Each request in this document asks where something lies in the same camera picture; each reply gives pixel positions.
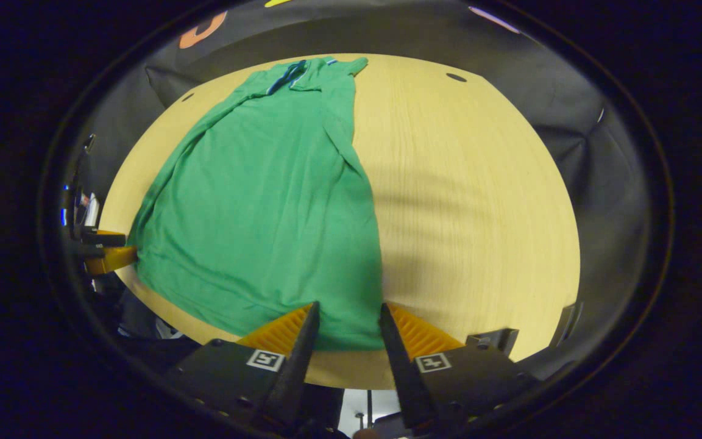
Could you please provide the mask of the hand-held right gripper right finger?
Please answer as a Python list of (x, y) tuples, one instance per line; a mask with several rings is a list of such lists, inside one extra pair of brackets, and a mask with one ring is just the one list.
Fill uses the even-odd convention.
[(381, 306), (379, 326), (407, 429), (465, 430), (537, 384), (490, 342), (461, 343), (397, 305)]

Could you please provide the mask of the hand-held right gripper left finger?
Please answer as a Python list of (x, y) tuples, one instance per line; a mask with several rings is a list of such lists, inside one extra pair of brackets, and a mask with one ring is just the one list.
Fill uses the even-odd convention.
[(170, 369), (170, 386), (245, 427), (295, 431), (320, 305), (312, 302), (237, 342), (212, 339)]

